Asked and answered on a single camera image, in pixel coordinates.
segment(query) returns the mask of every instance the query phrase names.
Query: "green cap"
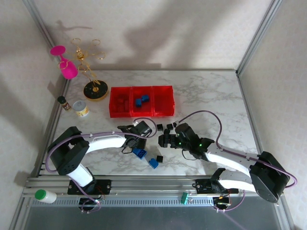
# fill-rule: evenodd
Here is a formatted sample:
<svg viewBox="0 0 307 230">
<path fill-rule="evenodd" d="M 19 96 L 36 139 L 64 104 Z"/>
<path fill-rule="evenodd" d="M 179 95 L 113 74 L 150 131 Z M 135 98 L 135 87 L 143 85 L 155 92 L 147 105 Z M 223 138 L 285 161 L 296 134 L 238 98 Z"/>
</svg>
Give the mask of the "green cap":
<svg viewBox="0 0 307 230">
<path fill-rule="evenodd" d="M 35 193 L 35 198 L 37 200 L 42 200 L 46 197 L 46 191 L 44 189 L 39 189 L 37 190 L 37 192 Z"/>
</svg>

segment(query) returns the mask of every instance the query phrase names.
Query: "marble surface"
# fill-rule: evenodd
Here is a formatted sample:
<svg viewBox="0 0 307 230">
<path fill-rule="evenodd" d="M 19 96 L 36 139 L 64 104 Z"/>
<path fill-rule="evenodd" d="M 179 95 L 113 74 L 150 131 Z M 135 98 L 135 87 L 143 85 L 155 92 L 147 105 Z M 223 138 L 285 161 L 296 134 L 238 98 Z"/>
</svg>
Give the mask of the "marble surface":
<svg viewBox="0 0 307 230">
<path fill-rule="evenodd" d="M 249 125 L 242 95 L 234 71 L 96 71 L 98 79 L 105 81 L 109 89 L 119 86 L 172 85 L 176 103 L 175 116 L 156 118 L 157 124 L 169 124 L 197 110 L 216 113 L 223 124 L 220 138 L 222 145 L 249 153 L 257 153 L 255 141 Z M 109 98 L 100 102 L 85 99 L 83 88 L 88 82 L 84 76 L 71 81 L 66 96 L 72 105 L 84 100 L 90 110 L 86 117 L 78 117 L 73 111 L 62 110 L 55 138 L 71 126 L 77 126 L 83 133 L 116 130 L 118 125 L 130 125 L 133 118 L 110 118 Z M 215 139 L 219 125 L 210 114 L 196 114 L 186 120 L 200 137 Z M 148 151 L 140 160 L 133 153 L 122 154 L 121 149 L 104 149 L 87 154 L 82 164 L 96 175 L 201 175 L 212 174 L 218 165 L 202 160 L 188 161 L 181 150 L 161 148 L 156 137 L 147 141 Z M 148 160 L 164 157 L 156 169 Z M 192 156 L 185 152 L 188 159 Z"/>
</svg>

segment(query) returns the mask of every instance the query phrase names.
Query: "green terminal block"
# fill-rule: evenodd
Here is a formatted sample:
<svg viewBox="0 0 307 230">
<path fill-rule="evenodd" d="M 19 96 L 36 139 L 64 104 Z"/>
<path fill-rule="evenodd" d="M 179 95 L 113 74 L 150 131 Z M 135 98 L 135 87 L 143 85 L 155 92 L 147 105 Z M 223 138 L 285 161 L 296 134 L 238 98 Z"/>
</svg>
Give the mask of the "green terminal block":
<svg viewBox="0 0 307 230">
<path fill-rule="evenodd" d="M 181 197 L 181 203 L 186 205 L 187 202 L 188 202 L 188 197 L 189 197 L 189 194 L 188 193 L 183 193 L 182 194 L 182 197 Z"/>
</svg>

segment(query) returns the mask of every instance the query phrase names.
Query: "white bottle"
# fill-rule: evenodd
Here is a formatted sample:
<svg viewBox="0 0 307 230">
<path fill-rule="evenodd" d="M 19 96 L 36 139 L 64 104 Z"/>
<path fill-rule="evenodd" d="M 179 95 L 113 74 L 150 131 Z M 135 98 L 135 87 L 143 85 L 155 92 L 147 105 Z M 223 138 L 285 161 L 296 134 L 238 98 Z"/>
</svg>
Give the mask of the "white bottle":
<svg viewBox="0 0 307 230">
<path fill-rule="evenodd" d="M 40 202 L 51 204 L 56 201 L 57 194 L 48 190 L 39 189 L 35 193 L 35 198 Z"/>
</svg>

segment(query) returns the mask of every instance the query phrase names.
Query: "red compartment tray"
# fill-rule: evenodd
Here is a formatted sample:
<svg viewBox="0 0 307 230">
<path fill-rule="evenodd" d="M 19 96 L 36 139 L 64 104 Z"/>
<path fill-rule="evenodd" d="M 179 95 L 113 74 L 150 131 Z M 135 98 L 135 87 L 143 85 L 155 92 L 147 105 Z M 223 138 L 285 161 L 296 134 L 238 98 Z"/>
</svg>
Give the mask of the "red compartment tray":
<svg viewBox="0 0 307 230">
<path fill-rule="evenodd" d="M 149 102 L 143 102 L 136 107 L 135 100 L 143 95 L 149 96 Z M 138 117 L 138 116 L 173 116 L 175 101 L 173 87 L 167 86 L 133 86 L 112 87 L 110 117 Z"/>
</svg>

